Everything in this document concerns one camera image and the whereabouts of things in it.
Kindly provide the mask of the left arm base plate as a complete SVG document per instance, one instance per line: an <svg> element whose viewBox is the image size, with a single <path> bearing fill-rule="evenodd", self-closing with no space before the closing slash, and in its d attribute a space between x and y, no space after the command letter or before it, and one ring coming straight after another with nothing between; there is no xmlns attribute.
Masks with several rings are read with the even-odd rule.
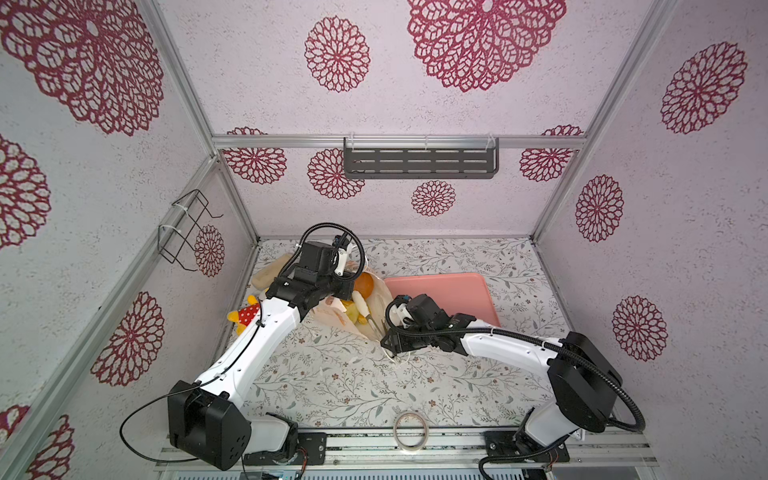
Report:
<svg viewBox="0 0 768 480"><path fill-rule="evenodd" d="M246 453L246 466L320 466L325 464L327 435L317 432L289 433L280 449Z"/></svg>

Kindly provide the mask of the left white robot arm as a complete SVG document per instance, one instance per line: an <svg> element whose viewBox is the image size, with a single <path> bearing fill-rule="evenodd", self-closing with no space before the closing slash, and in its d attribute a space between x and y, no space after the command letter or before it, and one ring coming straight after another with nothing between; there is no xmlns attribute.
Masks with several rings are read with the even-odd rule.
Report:
<svg viewBox="0 0 768 480"><path fill-rule="evenodd" d="M353 290L352 278L334 273L276 277L257 318L219 360L194 382L172 387L167 399L171 445L220 470L232 468L253 433L252 421L241 412L245 397L277 346L326 297L348 300Z"/></svg>

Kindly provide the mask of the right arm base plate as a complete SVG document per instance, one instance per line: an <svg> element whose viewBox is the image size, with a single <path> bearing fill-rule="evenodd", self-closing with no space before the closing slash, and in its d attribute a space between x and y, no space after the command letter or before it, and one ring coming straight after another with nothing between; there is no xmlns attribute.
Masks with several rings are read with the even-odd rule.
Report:
<svg viewBox="0 0 768 480"><path fill-rule="evenodd" d="M571 460L564 443L541 446L516 430L490 430L483 433L486 456L492 459L515 457L515 462L567 463Z"/></svg>

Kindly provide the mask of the steel tongs cream tips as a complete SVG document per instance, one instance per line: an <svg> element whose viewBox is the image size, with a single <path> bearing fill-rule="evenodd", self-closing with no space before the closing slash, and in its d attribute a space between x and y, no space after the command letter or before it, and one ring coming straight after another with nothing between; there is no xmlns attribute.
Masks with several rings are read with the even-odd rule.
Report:
<svg viewBox="0 0 768 480"><path fill-rule="evenodd" d="M386 297L374 292L365 298L358 291L354 291L352 298L358 312L356 328L365 338L381 346L381 340L389 330L384 312L387 306Z"/></svg>

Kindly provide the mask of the yellow fake croissant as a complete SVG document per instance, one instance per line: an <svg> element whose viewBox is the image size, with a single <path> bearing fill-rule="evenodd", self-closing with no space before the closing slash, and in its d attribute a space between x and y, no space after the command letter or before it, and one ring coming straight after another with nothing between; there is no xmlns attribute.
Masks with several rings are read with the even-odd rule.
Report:
<svg viewBox="0 0 768 480"><path fill-rule="evenodd" d="M355 302L353 300L342 300L342 305L345 308L345 314L351 322L354 324L367 325L367 315L370 313L367 303L365 301Z"/></svg>

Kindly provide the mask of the round orange fake bun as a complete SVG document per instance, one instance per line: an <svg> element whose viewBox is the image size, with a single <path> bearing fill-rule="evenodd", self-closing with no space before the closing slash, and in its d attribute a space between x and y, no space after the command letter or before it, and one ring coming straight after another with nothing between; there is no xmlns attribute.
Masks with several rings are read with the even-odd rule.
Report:
<svg viewBox="0 0 768 480"><path fill-rule="evenodd" d="M368 298L372 295L375 289L375 279L368 273L362 273L354 283L354 290L358 292L363 298Z"/></svg>

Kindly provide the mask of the white paper bag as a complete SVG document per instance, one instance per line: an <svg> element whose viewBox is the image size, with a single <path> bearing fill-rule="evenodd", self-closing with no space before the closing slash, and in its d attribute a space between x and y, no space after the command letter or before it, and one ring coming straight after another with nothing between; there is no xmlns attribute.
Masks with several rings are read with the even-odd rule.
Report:
<svg viewBox="0 0 768 480"><path fill-rule="evenodd" d="M385 309L393 299L384 280L366 266L354 282L350 300L328 296L308 318L311 324L379 342L389 330Z"/></svg>

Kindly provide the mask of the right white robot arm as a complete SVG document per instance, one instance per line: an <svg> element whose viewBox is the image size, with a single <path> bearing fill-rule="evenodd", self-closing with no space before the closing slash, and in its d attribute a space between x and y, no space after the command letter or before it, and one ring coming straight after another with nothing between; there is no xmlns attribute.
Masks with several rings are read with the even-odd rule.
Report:
<svg viewBox="0 0 768 480"><path fill-rule="evenodd" d="M519 449L526 453L556 446L578 430L602 433L608 426L624 426L612 417L618 400L629 402L620 375L581 334L542 339L465 314L440 313L429 320L409 314L402 325L387 324L381 346L390 356L435 347L499 361L547 380L554 398L532 408L518 430Z"/></svg>

